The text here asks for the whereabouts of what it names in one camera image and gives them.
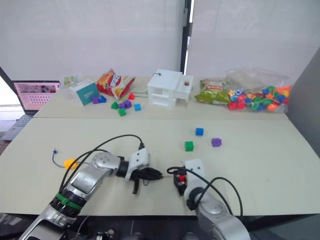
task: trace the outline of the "laptop screen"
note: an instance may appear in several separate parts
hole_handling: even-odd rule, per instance
[[[58,91],[58,81],[13,81],[25,113],[36,113]]]

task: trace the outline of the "red triangle block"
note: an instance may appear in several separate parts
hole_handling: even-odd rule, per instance
[[[135,100],[135,95],[132,92],[130,92],[128,99]]]

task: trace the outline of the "green snack bag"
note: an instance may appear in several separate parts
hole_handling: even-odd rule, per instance
[[[194,96],[200,103],[228,104],[230,103],[228,82],[224,78],[213,78],[200,80],[200,94]]]

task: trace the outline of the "chip bag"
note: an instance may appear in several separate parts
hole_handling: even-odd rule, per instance
[[[200,80],[200,94],[194,96],[198,102],[208,104],[228,104],[230,98],[227,87],[230,84],[224,78]]]
[[[118,100],[129,91],[135,79],[134,76],[119,76],[110,69],[99,78],[96,86],[99,92],[114,96]]]

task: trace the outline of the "teal box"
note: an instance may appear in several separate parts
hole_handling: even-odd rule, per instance
[[[70,88],[83,106],[92,102],[92,97],[100,97],[97,85],[90,80],[81,81]]]

